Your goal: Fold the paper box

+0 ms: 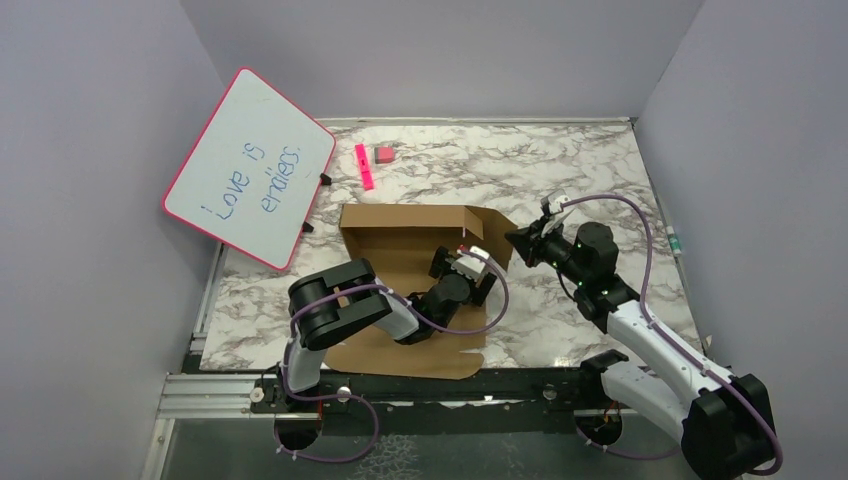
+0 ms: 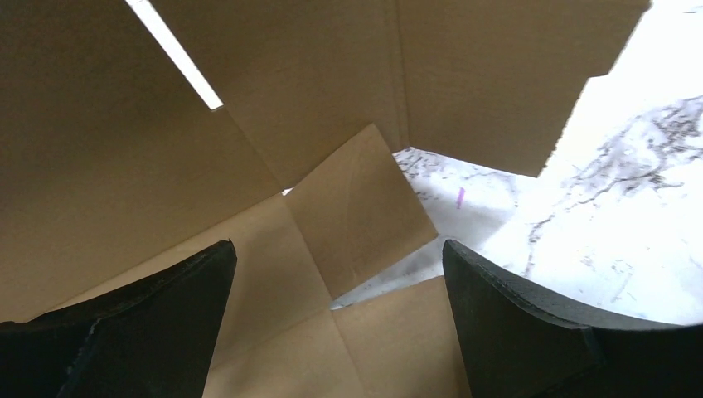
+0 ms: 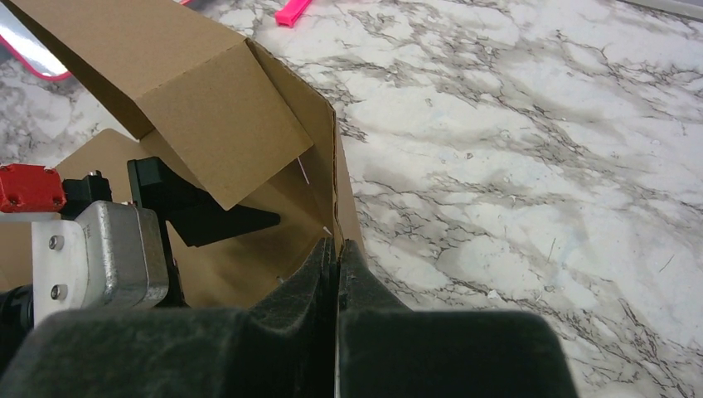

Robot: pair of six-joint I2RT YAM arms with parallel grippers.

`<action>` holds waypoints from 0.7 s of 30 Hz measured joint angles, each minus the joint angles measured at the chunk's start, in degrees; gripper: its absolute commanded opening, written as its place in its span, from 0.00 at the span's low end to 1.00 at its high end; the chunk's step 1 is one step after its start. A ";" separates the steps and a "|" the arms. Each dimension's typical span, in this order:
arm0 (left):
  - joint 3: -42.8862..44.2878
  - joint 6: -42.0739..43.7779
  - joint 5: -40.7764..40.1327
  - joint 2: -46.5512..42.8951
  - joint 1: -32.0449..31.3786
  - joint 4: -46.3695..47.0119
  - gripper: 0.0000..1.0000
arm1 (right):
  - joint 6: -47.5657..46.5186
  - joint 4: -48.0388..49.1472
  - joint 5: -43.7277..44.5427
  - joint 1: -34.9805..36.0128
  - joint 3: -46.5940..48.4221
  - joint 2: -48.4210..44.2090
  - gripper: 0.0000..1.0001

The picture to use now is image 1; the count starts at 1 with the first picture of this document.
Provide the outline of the brown cardboard box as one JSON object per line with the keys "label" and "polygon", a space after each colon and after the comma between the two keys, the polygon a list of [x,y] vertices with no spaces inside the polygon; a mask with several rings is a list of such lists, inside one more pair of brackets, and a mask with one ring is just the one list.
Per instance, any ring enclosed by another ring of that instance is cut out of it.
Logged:
{"label": "brown cardboard box", "polygon": [[[377,277],[397,293],[425,292],[440,247],[456,251],[477,246],[507,269],[513,248],[505,239],[516,225],[501,212],[466,205],[346,204],[340,231],[351,258],[367,259]],[[451,320],[450,333],[434,333],[413,345],[401,345],[370,326],[329,349],[325,364],[336,371],[460,380],[475,374],[486,343],[481,332],[488,314],[502,306],[503,288],[495,285],[492,308],[466,305]]]}

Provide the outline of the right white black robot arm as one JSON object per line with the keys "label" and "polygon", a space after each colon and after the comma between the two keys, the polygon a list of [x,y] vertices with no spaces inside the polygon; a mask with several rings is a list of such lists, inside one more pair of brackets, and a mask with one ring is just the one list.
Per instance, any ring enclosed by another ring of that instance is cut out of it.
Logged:
{"label": "right white black robot arm", "polygon": [[609,227],[588,222],[567,241],[560,227],[546,230],[537,221],[504,237],[528,266],[548,264],[574,283],[580,313],[639,358],[612,352],[584,361],[587,373],[576,384],[585,404],[611,399],[637,411],[678,442],[701,479],[770,475],[781,466],[765,385],[714,363],[659,320],[617,274]]}

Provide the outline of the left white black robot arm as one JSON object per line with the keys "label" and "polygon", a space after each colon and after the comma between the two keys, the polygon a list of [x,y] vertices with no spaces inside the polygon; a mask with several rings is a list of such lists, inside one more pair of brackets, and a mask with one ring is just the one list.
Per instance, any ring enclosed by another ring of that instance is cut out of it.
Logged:
{"label": "left white black robot arm", "polygon": [[290,334],[277,373],[279,401],[294,411],[309,406],[328,350],[365,328],[375,326],[402,345],[435,332],[453,334],[449,324],[460,307],[482,306],[494,284],[506,282],[497,262],[479,247],[438,248],[429,275],[436,282],[428,290],[402,296],[360,258],[292,283]]}

